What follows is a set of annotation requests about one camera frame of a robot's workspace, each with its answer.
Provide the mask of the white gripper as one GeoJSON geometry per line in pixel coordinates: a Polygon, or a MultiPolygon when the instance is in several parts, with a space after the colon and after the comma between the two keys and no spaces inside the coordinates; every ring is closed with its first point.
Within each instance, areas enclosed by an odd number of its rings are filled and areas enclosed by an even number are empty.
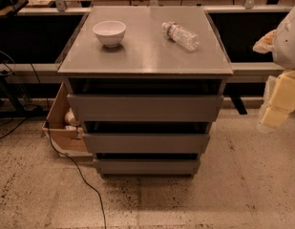
{"type": "MultiPolygon", "coordinates": [[[[268,53],[273,49],[276,30],[270,31],[259,39],[253,46],[253,51],[268,53]]],[[[285,71],[276,80],[269,106],[262,116],[260,123],[268,128],[279,128],[295,110],[295,71],[285,71]]]]}

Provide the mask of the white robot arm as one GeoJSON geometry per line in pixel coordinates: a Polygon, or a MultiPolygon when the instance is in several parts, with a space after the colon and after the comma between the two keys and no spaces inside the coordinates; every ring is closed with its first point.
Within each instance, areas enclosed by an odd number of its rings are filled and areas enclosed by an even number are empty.
{"type": "Polygon", "coordinates": [[[258,129],[272,133],[295,111],[295,6],[276,30],[255,43],[253,51],[272,52],[273,62],[284,68],[279,76],[268,77],[260,108],[258,129]]]}

